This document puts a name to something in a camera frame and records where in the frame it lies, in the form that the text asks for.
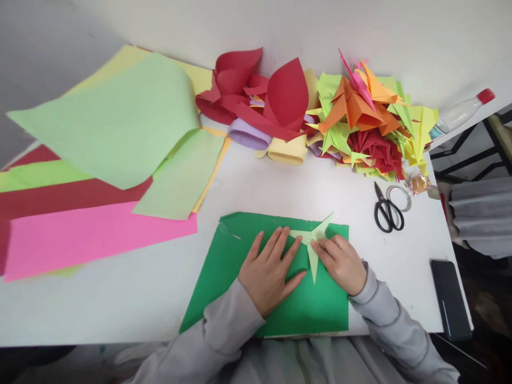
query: smartphone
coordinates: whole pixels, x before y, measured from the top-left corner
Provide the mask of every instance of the smartphone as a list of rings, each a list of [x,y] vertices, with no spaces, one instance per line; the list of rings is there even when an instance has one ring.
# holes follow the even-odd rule
[[[446,337],[451,341],[471,339],[471,328],[455,265],[451,261],[431,260],[430,268]]]

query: scissor blade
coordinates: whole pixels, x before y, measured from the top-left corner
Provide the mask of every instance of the scissor blade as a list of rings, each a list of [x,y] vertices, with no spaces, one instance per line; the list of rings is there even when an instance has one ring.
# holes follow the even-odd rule
[[[384,195],[382,194],[382,191],[380,190],[379,185],[377,184],[376,181],[374,181],[374,184],[375,184],[375,193],[377,194],[377,198],[379,200],[384,200]]]

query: origami crane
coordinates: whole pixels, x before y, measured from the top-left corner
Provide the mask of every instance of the origami crane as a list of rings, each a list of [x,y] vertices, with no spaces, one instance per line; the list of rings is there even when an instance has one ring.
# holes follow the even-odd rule
[[[311,265],[311,274],[313,276],[313,284],[316,283],[316,271],[318,269],[318,255],[311,246],[312,241],[318,241],[321,238],[325,238],[325,230],[331,223],[334,212],[327,217],[322,223],[320,223],[312,231],[298,231],[290,230],[290,236],[296,238],[302,236],[302,243],[308,248],[309,264]]]

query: small plastic bag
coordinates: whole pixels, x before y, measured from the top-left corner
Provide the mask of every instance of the small plastic bag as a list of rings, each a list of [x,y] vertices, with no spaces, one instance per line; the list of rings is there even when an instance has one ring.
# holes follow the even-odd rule
[[[411,190],[412,195],[416,196],[428,190],[431,184],[428,176],[423,176],[421,172],[413,172],[405,178],[405,185]]]

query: red bottle cap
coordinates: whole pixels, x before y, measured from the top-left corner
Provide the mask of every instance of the red bottle cap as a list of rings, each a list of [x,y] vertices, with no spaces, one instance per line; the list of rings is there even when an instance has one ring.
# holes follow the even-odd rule
[[[493,91],[491,91],[489,88],[486,88],[480,92],[477,97],[482,102],[482,104],[487,104],[489,101],[494,100],[496,96],[494,95]]]

